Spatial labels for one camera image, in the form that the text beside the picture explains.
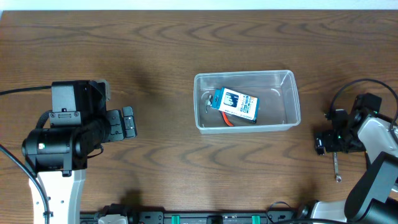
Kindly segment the silver wrench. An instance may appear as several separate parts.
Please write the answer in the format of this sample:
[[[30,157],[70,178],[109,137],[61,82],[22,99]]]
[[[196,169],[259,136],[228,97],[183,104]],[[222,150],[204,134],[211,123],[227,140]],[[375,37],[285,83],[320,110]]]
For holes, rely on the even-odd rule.
[[[336,152],[333,153],[333,165],[334,165],[334,173],[335,173],[335,180],[340,183],[342,181],[342,178],[339,174],[339,169],[338,169],[338,155]]]

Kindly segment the clear plastic storage container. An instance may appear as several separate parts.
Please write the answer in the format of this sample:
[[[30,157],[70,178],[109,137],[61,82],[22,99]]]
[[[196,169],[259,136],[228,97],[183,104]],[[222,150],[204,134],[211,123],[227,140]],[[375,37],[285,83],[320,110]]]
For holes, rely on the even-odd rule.
[[[194,78],[193,105],[202,134],[286,131],[301,122],[290,70],[200,73]]]

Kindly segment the small claw hammer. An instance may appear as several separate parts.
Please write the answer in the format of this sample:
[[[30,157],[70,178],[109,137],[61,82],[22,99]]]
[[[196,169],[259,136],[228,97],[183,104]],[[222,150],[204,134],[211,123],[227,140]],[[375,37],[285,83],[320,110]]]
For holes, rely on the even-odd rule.
[[[212,105],[212,95],[208,95],[208,97],[204,101],[205,113],[208,114],[208,107]]]

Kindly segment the blue white cardboard box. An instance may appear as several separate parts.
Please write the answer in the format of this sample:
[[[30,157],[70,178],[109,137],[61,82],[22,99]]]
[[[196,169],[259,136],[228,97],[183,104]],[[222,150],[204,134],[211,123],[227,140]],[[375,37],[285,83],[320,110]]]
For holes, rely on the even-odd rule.
[[[256,123],[259,99],[225,87],[215,90],[211,107],[220,112]]]

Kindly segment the red handled pliers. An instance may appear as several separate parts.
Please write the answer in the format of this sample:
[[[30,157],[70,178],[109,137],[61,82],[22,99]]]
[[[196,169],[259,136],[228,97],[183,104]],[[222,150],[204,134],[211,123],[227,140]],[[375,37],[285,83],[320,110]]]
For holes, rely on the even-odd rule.
[[[223,118],[223,121],[225,122],[225,124],[229,127],[233,127],[233,123],[231,123],[226,115],[226,113],[224,111],[221,112],[221,116]]]

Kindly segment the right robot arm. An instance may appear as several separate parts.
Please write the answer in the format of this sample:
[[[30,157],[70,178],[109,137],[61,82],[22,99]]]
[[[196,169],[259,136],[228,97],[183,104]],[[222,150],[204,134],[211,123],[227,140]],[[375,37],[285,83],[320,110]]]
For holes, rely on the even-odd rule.
[[[397,201],[389,196],[397,191],[397,125],[379,114],[381,102],[370,93],[358,95],[351,112],[333,110],[327,117],[332,128],[315,134],[316,153],[364,152],[367,170],[346,200],[304,205],[296,218],[397,223]]]

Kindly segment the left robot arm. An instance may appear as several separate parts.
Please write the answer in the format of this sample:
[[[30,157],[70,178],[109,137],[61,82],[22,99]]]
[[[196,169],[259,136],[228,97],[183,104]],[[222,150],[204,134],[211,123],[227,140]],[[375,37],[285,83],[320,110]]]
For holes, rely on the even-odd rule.
[[[106,80],[54,82],[52,110],[22,143],[34,223],[79,223],[88,159],[103,144],[137,135],[130,106],[107,110]]]

